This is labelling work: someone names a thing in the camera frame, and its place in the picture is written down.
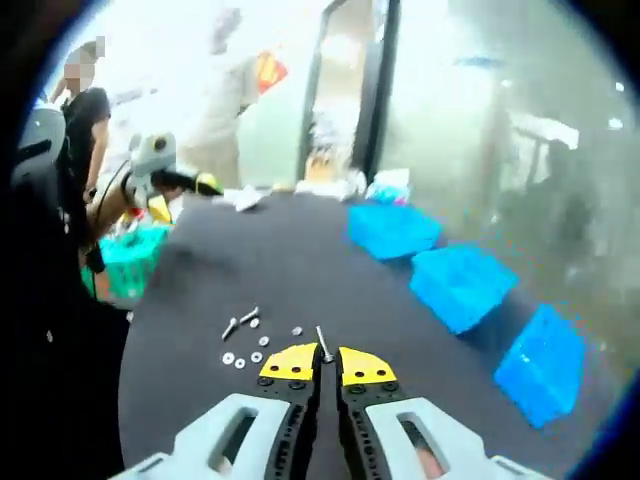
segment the wall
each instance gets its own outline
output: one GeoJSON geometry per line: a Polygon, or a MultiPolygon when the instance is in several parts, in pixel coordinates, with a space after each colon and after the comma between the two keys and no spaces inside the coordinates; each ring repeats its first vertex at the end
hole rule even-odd
{"type": "Polygon", "coordinates": [[[640,365],[631,86],[554,5],[403,1],[380,168],[410,167],[418,206],[492,249],[626,378],[640,365]]]}

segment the screw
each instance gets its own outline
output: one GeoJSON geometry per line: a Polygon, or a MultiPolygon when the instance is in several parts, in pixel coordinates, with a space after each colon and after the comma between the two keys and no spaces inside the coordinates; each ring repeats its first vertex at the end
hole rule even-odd
{"type": "Polygon", "coordinates": [[[398,389],[398,384],[396,382],[389,382],[382,385],[382,389],[385,392],[395,392],[398,389]]]}
{"type": "Polygon", "coordinates": [[[304,387],[306,387],[304,382],[298,382],[297,380],[293,380],[292,382],[289,382],[289,388],[291,390],[302,390],[304,387]]]}
{"type": "Polygon", "coordinates": [[[238,326],[238,320],[236,319],[236,317],[233,317],[231,320],[229,320],[229,326],[227,327],[227,329],[224,331],[224,333],[222,334],[222,341],[226,341],[227,337],[229,335],[231,335],[231,332],[233,331],[234,328],[236,328],[238,326]]]}
{"type": "Polygon", "coordinates": [[[258,309],[258,307],[254,308],[253,310],[251,310],[249,313],[247,313],[244,317],[240,319],[240,325],[248,322],[252,318],[257,317],[259,313],[260,313],[260,310],[258,309]]]}
{"type": "Polygon", "coordinates": [[[349,387],[349,393],[353,393],[354,395],[362,395],[367,391],[367,388],[364,385],[351,385],[349,387]]]}
{"type": "Polygon", "coordinates": [[[319,326],[316,327],[316,333],[318,334],[318,340],[320,341],[320,345],[322,345],[322,350],[324,352],[322,361],[324,363],[333,363],[335,357],[331,353],[329,353],[327,342],[324,340],[324,335],[322,335],[322,330],[319,326]]]}

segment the teal basket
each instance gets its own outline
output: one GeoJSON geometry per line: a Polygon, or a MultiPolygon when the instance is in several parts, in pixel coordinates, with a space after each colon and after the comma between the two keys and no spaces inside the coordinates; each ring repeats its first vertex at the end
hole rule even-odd
{"type": "MultiPolygon", "coordinates": [[[[142,296],[153,274],[170,226],[138,227],[117,238],[100,241],[102,258],[109,277],[108,299],[137,299],[142,296]]],[[[82,281],[95,295],[88,268],[82,269],[82,281]]]]}

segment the ceiling light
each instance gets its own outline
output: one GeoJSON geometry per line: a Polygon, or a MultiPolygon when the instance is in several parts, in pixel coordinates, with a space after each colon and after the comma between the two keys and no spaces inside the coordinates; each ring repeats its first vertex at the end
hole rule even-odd
{"type": "Polygon", "coordinates": [[[622,120],[619,118],[610,118],[609,119],[609,128],[611,130],[620,130],[623,127],[622,120]]]}

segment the blue basket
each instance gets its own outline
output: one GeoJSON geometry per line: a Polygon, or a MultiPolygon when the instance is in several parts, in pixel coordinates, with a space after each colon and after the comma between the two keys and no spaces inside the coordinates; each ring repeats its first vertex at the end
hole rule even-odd
{"type": "Polygon", "coordinates": [[[361,205],[349,209],[351,240],[378,260],[433,248],[441,227],[410,206],[361,205]]]}
{"type": "Polygon", "coordinates": [[[422,252],[413,258],[409,287],[454,335],[469,330],[500,305],[518,277],[471,246],[422,252]]]}
{"type": "MultiPolygon", "coordinates": [[[[142,296],[170,231],[169,226],[138,227],[117,238],[100,241],[109,278],[109,298],[137,299],[142,296]]],[[[89,292],[95,295],[91,273],[85,267],[81,274],[89,292]]]]}
{"type": "Polygon", "coordinates": [[[541,305],[505,355],[494,380],[531,425],[573,410],[582,382],[584,339],[550,305],[541,305]]]}

